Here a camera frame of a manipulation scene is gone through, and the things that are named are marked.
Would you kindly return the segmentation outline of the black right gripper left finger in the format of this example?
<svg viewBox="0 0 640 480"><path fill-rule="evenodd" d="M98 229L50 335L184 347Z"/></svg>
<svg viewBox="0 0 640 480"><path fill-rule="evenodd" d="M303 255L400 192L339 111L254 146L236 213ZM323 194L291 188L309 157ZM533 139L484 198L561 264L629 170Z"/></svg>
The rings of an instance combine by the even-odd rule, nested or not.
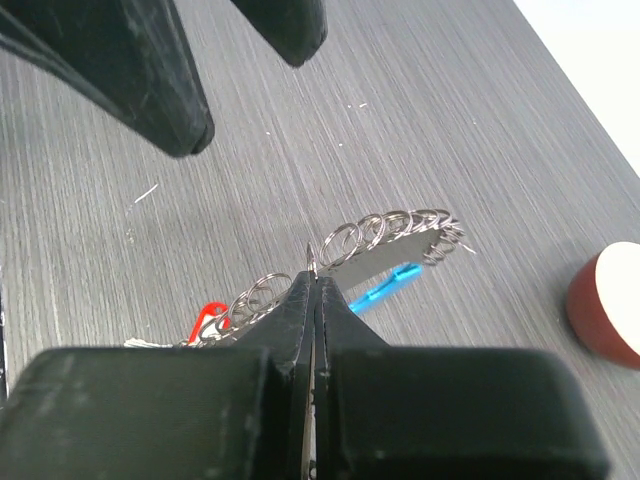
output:
<svg viewBox="0 0 640 480"><path fill-rule="evenodd" d="M304 479L317 282L230 346L48 349L1 413L5 479Z"/></svg>

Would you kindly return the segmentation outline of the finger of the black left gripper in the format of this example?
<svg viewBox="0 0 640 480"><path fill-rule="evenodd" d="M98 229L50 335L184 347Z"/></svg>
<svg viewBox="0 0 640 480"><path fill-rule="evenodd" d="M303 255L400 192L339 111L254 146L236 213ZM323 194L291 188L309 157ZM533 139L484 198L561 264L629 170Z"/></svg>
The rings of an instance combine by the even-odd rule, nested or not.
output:
<svg viewBox="0 0 640 480"><path fill-rule="evenodd" d="M326 7L322 0L233 0L232 3L293 68L310 60L327 37Z"/></svg>
<svg viewBox="0 0 640 480"><path fill-rule="evenodd" d="M1 47L174 158L201 153L214 137L172 1L4 1Z"/></svg>

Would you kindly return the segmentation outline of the yellow tag key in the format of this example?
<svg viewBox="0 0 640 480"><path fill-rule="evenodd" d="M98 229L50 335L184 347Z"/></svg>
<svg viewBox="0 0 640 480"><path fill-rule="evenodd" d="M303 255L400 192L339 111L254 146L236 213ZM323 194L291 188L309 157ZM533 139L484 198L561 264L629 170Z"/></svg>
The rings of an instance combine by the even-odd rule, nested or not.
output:
<svg viewBox="0 0 640 480"><path fill-rule="evenodd" d="M307 302L306 318L305 318L305 334L307 336L307 344L309 350L309 380L307 387L307 401L305 413L305 440L304 440L304 457L306 463L307 479L317 478L316 468L316 433L315 433L315 405L314 405L314 370L315 370L315 321L314 316L314 292L313 289L318 279L318 267L316 254L311 242L306 246L306 263L307 270L310 275L310 291Z"/></svg>

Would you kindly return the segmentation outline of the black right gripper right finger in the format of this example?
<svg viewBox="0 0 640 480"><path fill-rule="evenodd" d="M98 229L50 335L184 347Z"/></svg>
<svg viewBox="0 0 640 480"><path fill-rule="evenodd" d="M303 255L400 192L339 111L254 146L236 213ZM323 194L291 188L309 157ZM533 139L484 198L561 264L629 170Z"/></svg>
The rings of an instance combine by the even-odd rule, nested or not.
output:
<svg viewBox="0 0 640 480"><path fill-rule="evenodd" d="M315 289L321 479L605 479L570 369L536 349L400 347Z"/></svg>

